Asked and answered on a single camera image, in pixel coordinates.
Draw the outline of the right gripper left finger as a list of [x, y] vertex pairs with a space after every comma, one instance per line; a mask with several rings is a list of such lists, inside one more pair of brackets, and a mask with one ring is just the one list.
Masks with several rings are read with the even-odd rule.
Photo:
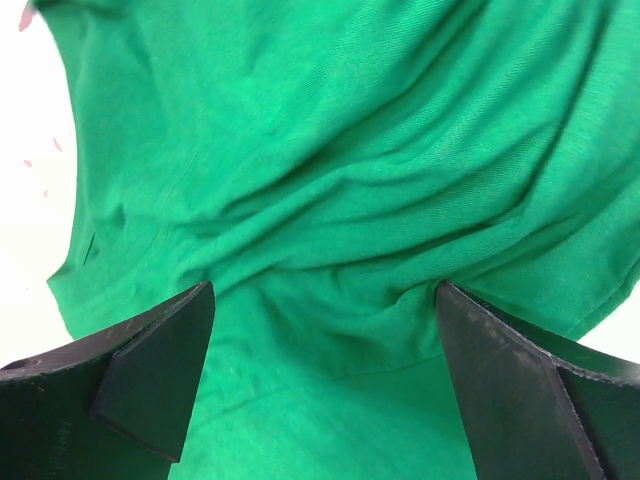
[[202, 282], [1, 370], [4, 479], [165, 479], [184, 449], [215, 315]]

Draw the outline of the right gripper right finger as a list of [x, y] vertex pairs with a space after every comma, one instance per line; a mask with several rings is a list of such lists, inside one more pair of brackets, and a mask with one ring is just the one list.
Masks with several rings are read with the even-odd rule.
[[638, 478], [638, 364], [447, 281], [436, 316], [478, 478]]

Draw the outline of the green t shirt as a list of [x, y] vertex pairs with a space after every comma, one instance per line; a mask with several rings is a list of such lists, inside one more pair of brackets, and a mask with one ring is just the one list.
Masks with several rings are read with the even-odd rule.
[[639, 279], [635, 1], [40, 1], [84, 337], [210, 281], [174, 479], [471, 479], [450, 280], [579, 339]]

